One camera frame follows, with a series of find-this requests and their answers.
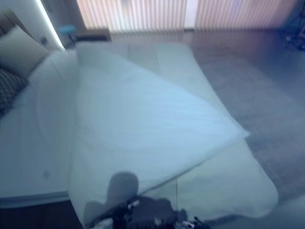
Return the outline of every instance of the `bed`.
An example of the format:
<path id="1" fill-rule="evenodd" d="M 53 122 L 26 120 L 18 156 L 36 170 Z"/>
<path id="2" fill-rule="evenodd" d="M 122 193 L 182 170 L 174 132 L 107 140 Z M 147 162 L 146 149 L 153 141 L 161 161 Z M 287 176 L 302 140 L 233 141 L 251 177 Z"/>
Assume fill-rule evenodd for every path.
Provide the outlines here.
<path id="1" fill-rule="evenodd" d="M 9 27 L 6 24 L 5 33 L 16 24 L 22 25 L 20 21 Z M 121 61 L 157 74 L 229 115 L 197 65 L 192 50 L 185 45 L 88 42 L 81 48 L 118 56 Z M 77 118 L 74 95 L 78 88 L 78 65 L 77 50 L 50 53 L 31 71 L 30 84 L 17 96 L 13 109 L 0 119 L 1 208 L 52 203 L 72 197 L 81 223 L 88 223 L 100 214 L 96 209 L 88 213 L 84 206 L 89 200 L 99 202 L 100 199 L 88 199 L 86 193 L 79 204 L 76 198 L 81 195 L 75 191 L 79 189 L 77 185 L 84 184 L 73 168 L 75 148 L 71 143 Z M 140 193 L 166 198 L 173 208 L 185 209 L 189 217 L 197 215 L 209 220 L 230 215 L 262 217 L 272 211 L 278 201 L 277 191 L 245 140 L 240 139 L 220 151 L 174 179 Z M 77 169 L 80 171 L 86 173 L 84 169 Z M 124 185 L 119 184 L 116 189 L 126 188 Z"/>

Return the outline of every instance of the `carpet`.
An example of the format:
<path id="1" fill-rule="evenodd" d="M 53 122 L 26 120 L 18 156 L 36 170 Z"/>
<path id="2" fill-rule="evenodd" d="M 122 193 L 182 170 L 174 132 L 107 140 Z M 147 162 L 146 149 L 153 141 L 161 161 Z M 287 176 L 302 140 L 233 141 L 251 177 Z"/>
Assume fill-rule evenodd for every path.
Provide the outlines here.
<path id="1" fill-rule="evenodd" d="M 250 132 L 246 141 L 280 202 L 305 194 L 305 108 L 232 52 L 197 48 L 194 56 L 232 117 Z"/>

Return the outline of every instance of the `mattress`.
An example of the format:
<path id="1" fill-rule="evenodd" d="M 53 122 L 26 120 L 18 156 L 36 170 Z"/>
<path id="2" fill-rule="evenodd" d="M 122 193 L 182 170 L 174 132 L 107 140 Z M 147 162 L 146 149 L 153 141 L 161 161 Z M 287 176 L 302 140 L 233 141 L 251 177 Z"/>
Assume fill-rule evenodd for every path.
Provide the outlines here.
<path id="1" fill-rule="evenodd" d="M 227 112 L 188 47 L 180 44 L 95 45 L 159 74 Z M 23 197 L 28 200 L 23 202 L 24 206 L 67 198 L 67 174 L 71 157 L 69 127 L 73 125 L 73 118 L 68 123 L 49 123 L 49 120 L 52 115 L 73 117 L 73 102 L 69 96 L 72 93 L 69 92 L 75 86 L 69 82 L 76 74 L 75 64 L 74 50 L 52 54 L 32 73 L 30 87 L 22 92 L 15 109 L 0 120 L 0 197 L 4 200 L 1 207 L 17 207 L 18 203 L 22 205 Z M 54 98 L 51 94 L 41 98 L 40 90 L 50 90 L 50 93 L 54 90 L 46 85 L 55 75 L 53 86 L 56 87 L 60 81 L 62 87 L 56 89 L 58 93 Z M 29 111 L 30 109 L 23 111 L 22 102 L 26 101 L 26 96 L 35 98 L 35 112 Z M 50 97 L 54 101 L 53 105 L 48 102 Z M 70 104 L 69 109 L 57 108 L 61 104 L 58 102 L 60 99 L 65 100 L 64 104 Z M 49 128 L 55 134 L 48 135 Z M 39 134 L 30 135 L 32 130 Z M 24 140 L 20 143 L 21 147 L 17 148 L 19 144 L 11 143 L 15 138 L 20 142 L 22 137 Z M 4 151 L 20 152 L 20 155 L 11 154 L 7 157 L 2 153 Z M 174 209 L 183 208 L 190 217 L 197 215 L 205 219 L 218 219 L 228 215 L 261 217 L 276 206 L 278 199 L 272 181 L 253 158 L 244 140 L 236 142 L 178 179 L 151 189 L 144 195 L 166 198 Z"/>
<path id="2" fill-rule="evenodd" d="M 75 52 L 51 54 L 1 118 L 1 207 L 67 197 L 75 64 Z"/>

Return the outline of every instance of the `floor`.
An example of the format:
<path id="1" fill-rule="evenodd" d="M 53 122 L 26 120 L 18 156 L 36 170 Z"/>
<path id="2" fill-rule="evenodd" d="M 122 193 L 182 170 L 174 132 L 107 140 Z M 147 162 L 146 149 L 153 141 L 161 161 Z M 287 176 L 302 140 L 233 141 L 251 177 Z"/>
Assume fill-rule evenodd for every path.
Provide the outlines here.
<path id="1" fill-rule="evenodd" d="M 278 31 L 114 35 L 114 42 L 183 42 L 230 114 L 251 135 L 254 157 L 280 202 L 305 195 L 305 52 Z"/>
<path id="2" fill-rule="evenodd" d="M 209 79 L 215 91 L 221 86 L 221 82 L 209 74 L 211 66 L 215 63 L 214 57 L 238 57 L 239 60 L 256 68 L 265 81 L 273 85 L 273 89 L 281 96 L 289 98 L 301 111 L 305 109 L 305 52 L 300 52 L 292 46 L 286 46 L 285 34 L 278 31 L 217 31 L 217 32 L 180 32 L 164 34 L 136 34 L 113 35 L 113 42 L 125 42 L 133 44 L 148 44 L 154 42 L 183 42 L 189 45 L 194 55 Z M 302 165 L 305 161 L 298 161 L 300 179 L 305 177 Z M 226 223 L 216 224 L 215 229 L 281 229 L 281 228 L 305 228 L 305 189 L 289 195 L 285 190 L 293 188 L 281 187 L 284 196 L 281 205 L 270 215 L 262 219 L 231 220 Z M 51 205 L 36 206 L 31 208 L 1 210 L 0 228 L 81 228 L 70 202 L 62 202 Z"/>

